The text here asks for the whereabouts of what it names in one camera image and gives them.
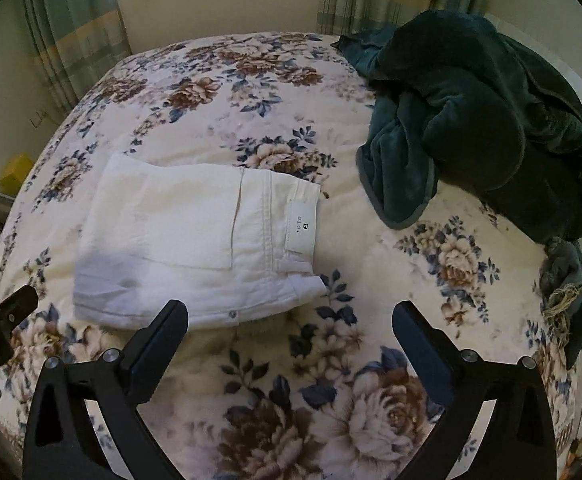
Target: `pant pocket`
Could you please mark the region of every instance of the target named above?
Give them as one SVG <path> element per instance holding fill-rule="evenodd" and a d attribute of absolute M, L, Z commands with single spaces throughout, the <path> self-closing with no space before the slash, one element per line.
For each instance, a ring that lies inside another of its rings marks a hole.
<path fill-rule="evenodd" d="M 197 164 L 155 168 L 141 191 L 136 224 L 144 257 L 199 269 L 231 269 L 244 170 Z"/>

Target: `bed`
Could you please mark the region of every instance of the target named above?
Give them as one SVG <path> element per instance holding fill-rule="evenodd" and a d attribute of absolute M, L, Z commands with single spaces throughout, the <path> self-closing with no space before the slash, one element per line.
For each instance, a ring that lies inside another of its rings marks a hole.
<path fill-rule="evenodd" d="M 81 225 L 115 152 L 160 166 L 282 171 L 322 186 L 314 270 L 328 294 L 275 319 L 187 335 L 140 407 L 187 480 L 395 478 L 440 416 L 391 331 L 401 300 L 485 359 L 532 355 L 558 455 L 566 449 L 578 377 L 540 311 L 543 248 L 444 182 L 414 225 L 387 228 L 355 165 L 374 95 L 335 40 L 262 33 L 136 54 L 61 124 L 0 239 L 0 300 L 25 283 L 39 295 L 0 369 L 0 429 L 15 450 L 47 357 L 91 360 L 130 336 L 75 319 L 71 304 Z M 89 409 L 113 470 L 127 475 L 97 405 Z M 470 464 L 489 413 L 486 406 L 452 475 Z"/>

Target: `dark green blanket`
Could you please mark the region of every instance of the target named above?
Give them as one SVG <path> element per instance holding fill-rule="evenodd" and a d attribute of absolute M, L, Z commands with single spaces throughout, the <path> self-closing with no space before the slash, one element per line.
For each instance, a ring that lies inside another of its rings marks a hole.
<path fill-rule="evenodd" d="M 582 105 L 548 62 L 444 10 L 337 47 L 377 90 L 357 164 L 389 227 L 418 219 L 441 172 L 537 242 L 582 236 Z"/>

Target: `white pants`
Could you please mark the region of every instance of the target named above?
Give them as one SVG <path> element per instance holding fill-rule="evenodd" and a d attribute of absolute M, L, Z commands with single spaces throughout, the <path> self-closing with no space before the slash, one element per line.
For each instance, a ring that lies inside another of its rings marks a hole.
<path fill-rule="evenodd" d="M 189 326 L 236 325 L 325 294 L 313 275 L 320 186 L 287 174 L 114 155 L 82 230 L 75 315 L 147 326 L 168 300 Z"/>

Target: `yellow object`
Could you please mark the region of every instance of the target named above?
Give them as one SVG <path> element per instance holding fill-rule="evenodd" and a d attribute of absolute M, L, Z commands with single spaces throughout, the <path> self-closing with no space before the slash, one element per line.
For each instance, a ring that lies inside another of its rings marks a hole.
<path fill-rule="evenodd" d="M 33 162 L 24 153 L 14 156 L 2 170 L 0 177 L 2 191 L 11 196 L 17 195 L 32 168 Z"/>

